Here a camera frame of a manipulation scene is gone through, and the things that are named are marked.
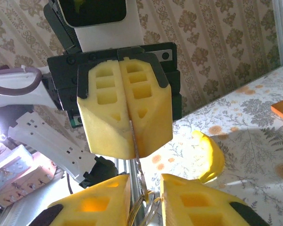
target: black plastic bracket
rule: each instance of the black plastic bracket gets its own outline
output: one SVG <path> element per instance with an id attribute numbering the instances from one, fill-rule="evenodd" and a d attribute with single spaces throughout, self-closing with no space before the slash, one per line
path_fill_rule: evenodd
<path id="1" fill-rule="evenodd" d="M 83 175 L 85 180 L 79 184 L 82 188 L 96 185 L 119 175 L 112 161 L 104 159 L 102 156 L 95 157 L 95 161 L 91 172 L 85 172 Z"/>
<path id="2" fill-rule="evenodd" d="M 50 226 L 57 215 L 62 211 L 63 205 L 57 204 L 43 210 L 29 226 Z"/>
<path id="3" fill-rule="evenodd" d="M 58 109 L 67 111 L 73 128 L 83 126 L 77 106 L 77 95 L 86 98 L 88 88 L 88 74 L 82 74 L 84 64 L 90 64 L 90 69 L 100 62 L 109 59 L 122 60 L 124 57 L 137 58 L 152 65 L 153 71 L 161 87 L 171 85 L 173 120 L 182 117 L 180 97 L 180 72 L 177 70 L 177 48 L 172 42 L 134 46 L 128 48 L 106 49 L 93 52 L 84 52 L 54 56 L 47 59 L 52 81 L 48 88 Z"/>
<path id="4" fill-rule="evenodd" d="M 230 205 L 250 226 L 269 226 L 251 207 L 239 202 L 231 202 Z"/>

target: table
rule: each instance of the table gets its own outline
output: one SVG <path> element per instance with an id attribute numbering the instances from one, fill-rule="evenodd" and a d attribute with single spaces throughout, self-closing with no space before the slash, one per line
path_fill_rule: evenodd
<path id="1" fill-rule="evenodd" d="M 160 190 L 160 174 L 200 175 L 193 130 L 210 135 L 225 155 L 225 169 L 209 187 L 236 195 L 266 222 L 283 226 L 283 120 L 270 105 L 283 100 L 283 67 L 174 123 L 174 138 L 141 164 L 148 189 Z M 161 212 L 151 225 L 163 225 Z"/>

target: screw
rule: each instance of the screw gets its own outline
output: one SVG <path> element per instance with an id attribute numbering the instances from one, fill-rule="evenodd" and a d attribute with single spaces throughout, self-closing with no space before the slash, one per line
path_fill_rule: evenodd
<path id="1" fill-rule="evenodd" d="M 164 59 L 164 60 L 168 60 L 169 59 L 169 54 L 167 53 L 167 52 L 165 52 L 165 53 L 163 53 L 162 54 L 162 58 Z"/>
<path id="2" fill-rule="evenodd" d="M 93 53 L 90 53 L 88 58 L 89 58 L 89 60 L 96 60 L 96 56 Z"/>
<path id="3" fill-rule="evenodd" d="M 73 56 L 67 57 L 66 61 L 67 61 L 67 63 L 69 65 L 74 65 L 75 64 L 75 58 Z"/>

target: yellow object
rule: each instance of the yellow object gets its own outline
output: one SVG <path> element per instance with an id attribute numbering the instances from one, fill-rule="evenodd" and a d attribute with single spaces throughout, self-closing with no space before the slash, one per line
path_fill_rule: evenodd
<path id="1" fill-rule="evenodd" d="M 164 226 L 249 226 L 229 204 L 242 200 L 199 180 L 162 174 L 160 196 Z"/>
<path id="2" fill-rule="evenodd" d="M 203 150 L 207 151 L 209 169 L 199 177 L 199 180 L 202 183 L 206 183 L 222 172 L 225 165 L 225 157 L 219 146 L 209 136 L 195 130 L 192 132 L 192 137 L 198 142 Z"/>
<path id="3" fill-rule="evenodd" d="M 159 86 L 149 63 L 125 58 L 119 64 L 139 157 L 144 158 L 173 138 L 171 86 Z"/>
<path id="4" fill-rule="evenodd" d="M 89 95 L 78 97 L 77 103 L 92 153 L 135 158 L 129 120 L 140 158 L 173 138 L 171 86 L 159 86 L 151 64 L 128 58 L 107 61 L 88 76 Z"/>
<path id="5" fill-rule="evenodd" d="M 89 71 L 89 95 L 77 98 L 89 148 L 94 154 L 135 158 L 119 63 L 107 61 Z"/>
<path id="6" fill-rule="evenodd" d="M 121 175 L 52 203 L 62 211 L 50 226 L 125 226 L 130 209 L 130 177 Z"/>

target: handle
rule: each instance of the handle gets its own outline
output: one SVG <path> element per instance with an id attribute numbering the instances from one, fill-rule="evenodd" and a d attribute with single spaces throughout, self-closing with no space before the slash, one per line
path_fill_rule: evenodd
<path id="1" fill-rule="evenodd" d="M 11 74 L 11 73 L 21 73 L 21 72 L 36 73 L 36 78 L 34 79 L 32 84 L 30 84 L 27 87 L 20 88 L 20 89 L 9 89 L 9 88 L 5 88 L 5 87 L 0 86 L 0 95 L 12 96 L 12 97 L 22 96 L 22 95 L 33 92 L 39 86 L 39 84 L 42 80 L 42 73 L 37 68 L 25 67 L 25 68 L 4 69 L 4 70 L 0 70 L 0 75 L 7 75 L 7 74 Z"/>

